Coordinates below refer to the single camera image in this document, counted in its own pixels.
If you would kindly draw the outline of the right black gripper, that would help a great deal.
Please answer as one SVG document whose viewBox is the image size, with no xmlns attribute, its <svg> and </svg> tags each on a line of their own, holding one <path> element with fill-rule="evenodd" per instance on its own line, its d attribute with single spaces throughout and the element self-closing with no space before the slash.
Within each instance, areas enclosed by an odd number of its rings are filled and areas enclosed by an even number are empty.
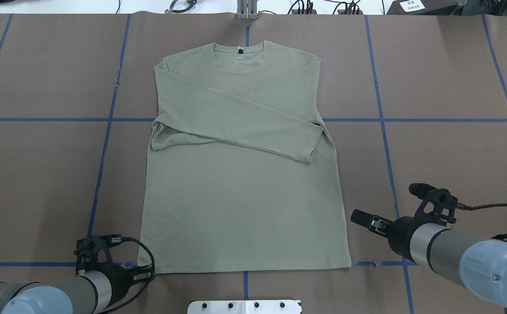
<svg viewBox="0 0 507 314">
<path fill-rule="evenodd" d="M 365 227 L 373 234 L 386 237 L 391 250 L 410 262 L 415 262 L 410 244 L 415 231 L 423 225 L 413 217 L 399 217 L 395 221 L 359 209 L 353 210 L 350 221 Z"/>
</svg>

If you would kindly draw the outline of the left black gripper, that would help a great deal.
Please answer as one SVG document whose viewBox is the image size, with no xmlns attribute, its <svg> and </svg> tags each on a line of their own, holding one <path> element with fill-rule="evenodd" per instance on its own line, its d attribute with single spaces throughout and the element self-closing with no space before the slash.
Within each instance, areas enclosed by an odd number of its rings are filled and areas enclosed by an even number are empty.
<svg viewBox="0 0 507 314">
<path fill-rule="evenodd" d="M 105 275 L 111 285 L 110 301 L 120 301 L 125 298 L 134 283 L 149 283 L 156 278 L 156 271 L 152 268 L 124 268 L 115 263 L 105 262 Z"/>
</svg>

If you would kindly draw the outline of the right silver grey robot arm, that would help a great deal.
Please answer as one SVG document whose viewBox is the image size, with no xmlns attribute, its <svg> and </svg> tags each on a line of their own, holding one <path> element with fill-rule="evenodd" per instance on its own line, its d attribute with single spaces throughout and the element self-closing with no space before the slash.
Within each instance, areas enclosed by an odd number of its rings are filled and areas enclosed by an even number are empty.
<svg viewBox="0 0 507 314">
<path fill-rule="evenodd" d="M 385 237 L 406 260 L 425 266 L 507 313 L 507 242 L 467 234 L 426 214 L 392 221 L 355 209 L 351 222 Z"/>
</svg>

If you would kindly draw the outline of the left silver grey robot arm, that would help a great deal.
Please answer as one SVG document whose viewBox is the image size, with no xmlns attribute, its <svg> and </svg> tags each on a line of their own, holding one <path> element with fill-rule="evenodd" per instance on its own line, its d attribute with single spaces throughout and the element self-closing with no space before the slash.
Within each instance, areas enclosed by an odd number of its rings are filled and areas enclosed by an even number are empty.
<svg viewBox="0 0 507 314">
<path fill-rule="evenodd" d="M 0 281 L 0 314 L 110 314 L 132 303 L 156 278 L 152 264 L 76 265 L 76 274 L 50 285 Z"/>
</svg>

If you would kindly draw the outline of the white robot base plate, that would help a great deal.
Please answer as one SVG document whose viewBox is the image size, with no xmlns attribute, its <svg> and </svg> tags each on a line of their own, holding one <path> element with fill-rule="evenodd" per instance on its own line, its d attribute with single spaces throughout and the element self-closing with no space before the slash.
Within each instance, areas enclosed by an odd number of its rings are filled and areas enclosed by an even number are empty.
<svg viewBox="0 0 507 314">
<path fill-rule="evenodd" d="M 203 300 L 193 301 L 188 314 L 301 314 L 300 300 Z"/>
</svg>

